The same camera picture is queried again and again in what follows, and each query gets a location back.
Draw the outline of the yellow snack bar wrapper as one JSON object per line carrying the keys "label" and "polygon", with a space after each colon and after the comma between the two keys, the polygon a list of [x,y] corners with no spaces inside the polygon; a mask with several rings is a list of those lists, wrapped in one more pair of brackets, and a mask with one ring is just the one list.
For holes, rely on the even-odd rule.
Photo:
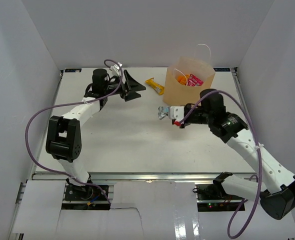
{"label": "yellow snack bar wrapper", "polygon": [[153,77],[150,78],[150,79],[147,79],[145,81],[145,84],[147,84],[152,89],[154,89],[159,96],[164,94],[164,90],[165,90],[164,86],[162,86],[159,83],[155,82]]}

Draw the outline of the pink red snack packet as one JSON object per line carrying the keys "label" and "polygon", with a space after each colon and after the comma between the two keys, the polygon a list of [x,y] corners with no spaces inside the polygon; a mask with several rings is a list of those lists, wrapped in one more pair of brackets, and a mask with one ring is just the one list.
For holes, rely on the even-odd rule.
{"label": "pink red snack packet", "polygon": [[189,87],[199,87],[203,84],[204,82],[193,74],[190,74],[186,81],[186,85]]}

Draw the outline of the orange yellow snack bag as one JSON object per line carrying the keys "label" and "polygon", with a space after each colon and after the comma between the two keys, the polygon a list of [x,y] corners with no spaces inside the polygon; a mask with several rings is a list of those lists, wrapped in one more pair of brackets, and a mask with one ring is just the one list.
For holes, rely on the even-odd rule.
{"label": "orange yellow snack bag", "polygon": [[177,77],[177,81],[181,84],[186,86],[188,81],[189,75],[180,75]]}

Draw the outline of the silver blue snack wrapper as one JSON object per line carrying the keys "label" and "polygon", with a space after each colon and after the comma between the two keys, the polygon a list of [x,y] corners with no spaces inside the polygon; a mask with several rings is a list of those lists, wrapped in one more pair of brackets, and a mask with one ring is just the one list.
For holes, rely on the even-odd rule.
{"label": "silver blue snack wrapper", "polygon": [[169,106],[159,106],[158,107],[158,119],[162,120],[169,116],[170,107]]}

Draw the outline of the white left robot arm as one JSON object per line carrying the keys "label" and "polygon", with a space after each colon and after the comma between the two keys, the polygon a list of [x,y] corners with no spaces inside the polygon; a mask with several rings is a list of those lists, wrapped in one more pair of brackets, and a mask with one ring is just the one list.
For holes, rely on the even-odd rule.
{"label": "white left robot arm", "polygon": [[49,119],[45,150],[56,159],[69,175],[66,182],[83,200],[93,195],[91,176],[78,159],[82,150],[81,127],[108,101],[108,95],[119,95],[128,102],[140,98],[146,87],[137,82],[127,70],[98,68],[92,73],[92,82],[86,87],[83,103],[62,116]]}

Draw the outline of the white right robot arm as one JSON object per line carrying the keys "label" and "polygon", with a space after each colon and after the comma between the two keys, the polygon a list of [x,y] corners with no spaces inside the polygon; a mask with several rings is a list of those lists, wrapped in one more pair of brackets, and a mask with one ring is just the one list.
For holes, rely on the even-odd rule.
{"label": "white right robot arm", "polygon": [[218,199],[229,195],[251,200],[273,219],[281,220],[295,208],[295,174],[282,166],[259,143],[249,118],[228,112],[226,92],[206,89],[196,104],[172,107],[172,124],[184,127],[207,125],[210,132],[233,149],[256,172],[257,181],[245,180],[231,172],[222,172],[213,180]]}

